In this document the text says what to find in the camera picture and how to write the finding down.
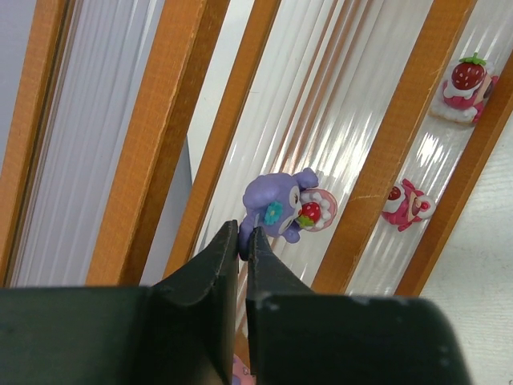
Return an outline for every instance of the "cake figurine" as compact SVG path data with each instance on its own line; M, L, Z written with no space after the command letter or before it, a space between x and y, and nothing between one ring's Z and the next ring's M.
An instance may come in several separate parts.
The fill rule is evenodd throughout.
M307 188L301 193L301 215L296 219L305 231L321 231L333 222L337 215L337 200L321 188Z
M449 65L430 114L460 124L475 124L498 80L493 64L480 59L477 53L460 59Z

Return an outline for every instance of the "red strawberry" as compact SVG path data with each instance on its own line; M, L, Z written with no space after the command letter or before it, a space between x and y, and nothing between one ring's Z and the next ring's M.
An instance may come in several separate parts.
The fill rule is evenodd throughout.
M471 58L463 58L459 61L461 63L452 71L450 77L456 89L470 90L483 81L487 74L487 70L484 68L487 62L479 59L477 52Z
M395 200L399 199L400 196L401 196L401 190L399 189L399 187L394 186L392 188L392 191L390 191L390 194L388 195L388 200L395 201Z
M316 202L305 203L301 207L301 216L308 217L313 223L321 218L321 206Z

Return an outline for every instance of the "miniature toy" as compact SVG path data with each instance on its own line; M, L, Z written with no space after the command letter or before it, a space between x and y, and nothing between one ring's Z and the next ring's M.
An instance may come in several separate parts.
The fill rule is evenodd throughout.
M412 223L430 218L436 205L434 201L407 179L395 183L388 196L382 216L398 230L408 229Z
M249 237L256 227L289 243L300 240L302 229L316 232L328 227L337 213L337 201L329 192L316 188L318 185L311 168L294 175L260 175L251 182L242 198L247 215L239 227L241 259L248 257Z
M478 58L477 52L450 64L430 114L456 123L475 124L499 80L494 70L493 64Z

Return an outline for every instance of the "wooden frame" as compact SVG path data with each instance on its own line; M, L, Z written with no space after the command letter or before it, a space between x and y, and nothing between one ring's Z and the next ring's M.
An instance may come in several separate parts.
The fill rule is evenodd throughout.
M38 0L0 176L0 287L24 226L75 1Z
M317 292L343 293L349 284L475 3L433 1L313 281Z
M87 275L138 285L228 0L167 0Z
M192 256L280 0L256 0L192 186L164 277Z
M396 290L397 295L420 295L479 175L513 112L513 55L463 151L442 199Z

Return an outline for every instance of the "blue flower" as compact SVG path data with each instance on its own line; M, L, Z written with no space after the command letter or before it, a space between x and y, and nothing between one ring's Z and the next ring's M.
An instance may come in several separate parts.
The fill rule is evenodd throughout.
M283 205L280 202L274 201L267 206L265 212L264 225L271 226L279 221L281 214L283 213Z

